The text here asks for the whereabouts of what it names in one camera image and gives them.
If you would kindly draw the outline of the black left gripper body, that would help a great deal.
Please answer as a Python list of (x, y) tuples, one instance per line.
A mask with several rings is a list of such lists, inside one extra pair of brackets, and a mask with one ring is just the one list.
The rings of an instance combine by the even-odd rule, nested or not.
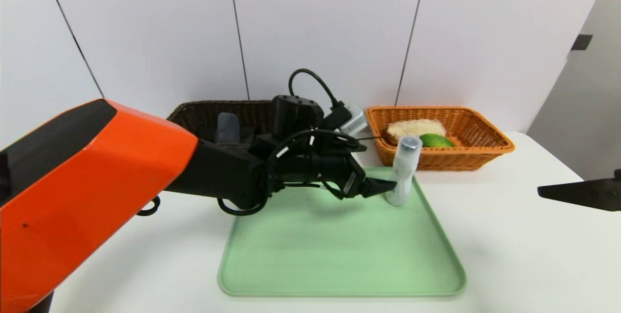
[(335, 198), (354, 198), (365, 178), (364, 170), (351, 154), (310, 155), (312, 182)]

